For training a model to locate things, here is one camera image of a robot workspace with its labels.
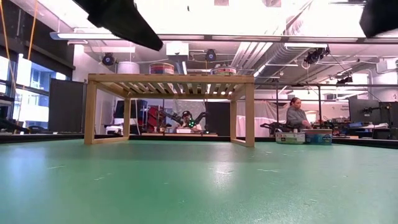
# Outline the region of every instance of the black partition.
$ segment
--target black partition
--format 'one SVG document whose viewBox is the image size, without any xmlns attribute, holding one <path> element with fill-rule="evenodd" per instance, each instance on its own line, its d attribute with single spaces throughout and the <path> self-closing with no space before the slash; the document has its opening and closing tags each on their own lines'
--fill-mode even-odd
<svg viewBox="0 0 398 224">
<path fill-rule="evenodd" d="M 206 125 L 211 133 L 218 136 L 229 136 L 229 103 L 228 102 L 207 102 Z"/>
<path fill-rule="evenodd" d="M 84 130 L 85 84 L 51 79 L 49 131 L 80 133 Z"/>
</svg>

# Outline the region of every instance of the ceiling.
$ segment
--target ceiling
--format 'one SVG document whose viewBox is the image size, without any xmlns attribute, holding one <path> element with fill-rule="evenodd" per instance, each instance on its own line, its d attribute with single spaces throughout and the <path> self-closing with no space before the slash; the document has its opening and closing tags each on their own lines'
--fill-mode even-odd
<svg viewBox="0 0 398 224">
<path fill-rule="evenodd" d="M 34 12 L 35 0 L 12 0 L 30 14 Z M 38 18 L 59 32 L 71 32 L 82 30 L 79 28 L 92 29 L 84 17 L 84 12 L 72 14 L 70 10 L 76 11 L 72 0 L 39 0 Z M 304 8 L 308 0 L 286 1 L 282 7 L 270 7 L 266 0 L 229 0 L 229 6 L 215 5 L 224 1 L 215 0 L 136 0 L 137 8 L 152 28 L 161 34 L 235 34 L 235 35 L 281 35 L 287 31 L 291 35 L 304 35 L 312 37 L 363 37 L 359 26 L 359 18 L 362 8 L 358 6 L 334 5 L 329 1 L 314 1 L 309 7 Z M 298 15 L 299 24 L 290 24 L 286 21 Z M 238 65 L 239 72 L 252 75 L 258 71 L 270 58 L 275 55 L 276 47 L 280 44 L 255 43 L 246 44 L 242 42 L 205 42 L 188 41 L 190 56 L 187 68 L 194 70 L 205 70 L 213 68 L 217 63 Z M 294 51 L 281 64 L 292 64 L 295 67 L 278 66 L 270 73 L 262 73 L 259 77 L 278 76 L 280 82 L 321 82 L 336 75 L 342 70 L 350 67 L 361 69 L 374 67 L 371 63 L 352 62 L 360 61 L 375 62 L 379 57 L 398 57 L 398 45 L 368 45 L 368 44 L 330 44 L 331 55 L 325 57 L 317 65 L 311 65 L 309 69 L 302 67 L 302 60 L 307 55 L 309 48 Z M 124 40 L 90 40 L 85 45 L 85 52 L 94 59 L 100 61 L 105 52 L 93 50 L 98 47 L 131 48 L 134 52 L 115 52 L 117 61 L 138 62 L 143 67 L 154 61 L 173 63 L 166 56 L 163 48 L 160 52 L 147 49 L 142 46 L 131 44 Z M 214 49 L 218 54 L 216 63 L 206 63 L 204 53 L 208 49 Z M 257 82 L 269 82 L 270 79 L 261 78 Z"/>
</svg>

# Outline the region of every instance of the cylindrical container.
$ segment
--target cylindrical container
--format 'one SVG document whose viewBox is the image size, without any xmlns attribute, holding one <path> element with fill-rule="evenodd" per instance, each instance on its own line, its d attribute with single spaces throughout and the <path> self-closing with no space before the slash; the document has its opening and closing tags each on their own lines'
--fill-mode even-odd
<svg viewBox="0 0 398 224">
<path fill-rule="evenodd" d="M 309 144 L 331 144 L 332 129 L 303 129 L 305 142 Z"/>
<path fill-rule="evenodd" d="M 139 64 L 134 62 L 119 62 L 119 74 L 139 74 Z"/>
<path fill-rule="evenodd" d="M 169 63 L 153 63 L 149 65 L 150 74 L 174 74 L 174 65 Z"/>
<path fill-rule="evenodd" d="M 236 69 L 228 66 L 220 66 L 211 69 L 210 75 L 236 75 Z"/>
</svg>

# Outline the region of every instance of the person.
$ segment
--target person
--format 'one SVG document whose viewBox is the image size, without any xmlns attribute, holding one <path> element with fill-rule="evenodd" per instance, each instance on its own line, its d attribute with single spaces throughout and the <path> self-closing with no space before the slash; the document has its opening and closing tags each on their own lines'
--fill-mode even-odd
<svg viewBox="0 0 398 224">
<path fill-rule="evenodd" d="M 300 128 L 311 129 L 311 124 L 307 120 L 304 110 L 301 110 L 301 100 L 297 97 L 292 98 L 290 107 L 286 112 L 286 124 L 291 126 L 298 126 Z"/>
<path fill-rule="evenodd" d="M 188 123 L 189 123 L 189 121 L 190 121 L 191 118 L 192 118 L 191 112 L 189 112 L 189 111 L 184 111 L 184 112 L 182 113 L 183 124 L 181 125 L 181 124 L 178 124 L 178 123 L 177 123 L 177 126 L 176 126 L 175 129 L 174 129 L 174 132 L 177 132 L 177 129 L 178 129 L 178 128 L 190 128 L 190 127 L 188 126 Z M 196 125 L 194 125 L 194 127 L 190 128 L 190 129 L 191 129 L 191 131 L 192 131 L 193 133 L 200 133 L 200 131 L 201 131 L 201 126 L 200 126 L 200 124 L 196 124 Z"/>
</svg>

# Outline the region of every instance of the computer monitor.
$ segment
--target computer monitor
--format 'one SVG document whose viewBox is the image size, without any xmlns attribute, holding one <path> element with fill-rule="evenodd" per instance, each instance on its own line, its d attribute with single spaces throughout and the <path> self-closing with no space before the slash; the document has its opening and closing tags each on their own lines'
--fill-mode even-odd
<svg viewBox="0 0 398 224">
<path fill-rule="evenodd" d="M 377 100 L 348 100 L 349 119 L 351 122 L 372 122 L 372 124 L 380 124 L 381 112 L 380 110 L 367 110 L 368 108 L 378 108 L 379 102 Z"/>
</svg>

